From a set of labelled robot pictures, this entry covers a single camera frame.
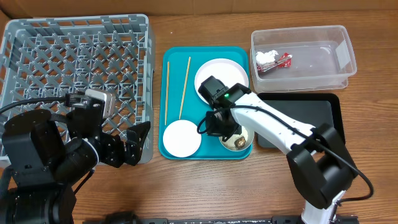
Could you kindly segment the white tissue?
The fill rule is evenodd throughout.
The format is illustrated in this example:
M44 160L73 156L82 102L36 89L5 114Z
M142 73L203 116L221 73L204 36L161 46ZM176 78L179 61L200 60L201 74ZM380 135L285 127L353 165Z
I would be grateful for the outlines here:
M256 52L256 63L261 66L265 66L275 62L275 57L278 55L276 50L270 50L268 52Z

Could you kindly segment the red snack wrapper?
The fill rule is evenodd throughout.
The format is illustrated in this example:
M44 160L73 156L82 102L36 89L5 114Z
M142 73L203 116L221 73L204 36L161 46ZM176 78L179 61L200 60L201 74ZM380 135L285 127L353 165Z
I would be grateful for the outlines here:
M267 64L265 66L258 65L256 63L257 71L258 72L266 72L268 70L272 70L273 68L287 68L290 67L292 64L292 55L283 53L282 55L277 55L275 57L275 62Z

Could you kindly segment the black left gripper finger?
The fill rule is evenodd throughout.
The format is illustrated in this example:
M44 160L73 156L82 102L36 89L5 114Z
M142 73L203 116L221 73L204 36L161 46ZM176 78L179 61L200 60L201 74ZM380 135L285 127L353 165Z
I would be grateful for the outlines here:
M127 128L126 145L143 146L146 137L150 131L150 128L151 128L150 121L145 121L143 123L135 124L134 126Z
M136 142L125 143L124 162L136 166L142 157L142 147Z

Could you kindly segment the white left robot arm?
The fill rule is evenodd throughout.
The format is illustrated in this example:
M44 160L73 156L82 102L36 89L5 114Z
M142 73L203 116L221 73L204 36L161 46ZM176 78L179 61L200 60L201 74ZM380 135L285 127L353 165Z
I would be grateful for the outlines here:
M122 141L103 132L105 100L82 92L41 100L72 111L32 110L6 122L2 145L11 164L1 177L1 223L73 223L74 184L82 187L100 162L134 166L142 156L150 122L127 128Z

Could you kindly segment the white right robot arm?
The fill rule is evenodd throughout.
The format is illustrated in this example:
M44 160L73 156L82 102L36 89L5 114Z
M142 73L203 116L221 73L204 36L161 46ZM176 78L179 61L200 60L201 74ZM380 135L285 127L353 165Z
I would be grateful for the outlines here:
M258 133L287 158L296 189L305 199L296 223L357 223L336 211L344 202L369 199L371 181L356 167L346 145L329 124L314 127L269 106L248 87L232 87L210 76L198 89L211 110L200 121L209 136L227 141L240 128Z

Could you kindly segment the grey bowl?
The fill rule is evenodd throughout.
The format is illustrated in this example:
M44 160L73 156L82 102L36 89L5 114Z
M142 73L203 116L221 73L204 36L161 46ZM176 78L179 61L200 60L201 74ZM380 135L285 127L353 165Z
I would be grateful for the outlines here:
M235 140L245 137L246 139L246 144L242 149L236 149L234 142ZM227 148L230 151L243 151L247 149L253 142L254 140L254 132L246 129L244 126L241 126L241 133L234 133L228 140L224 141L223 137L219 137L220 143Z

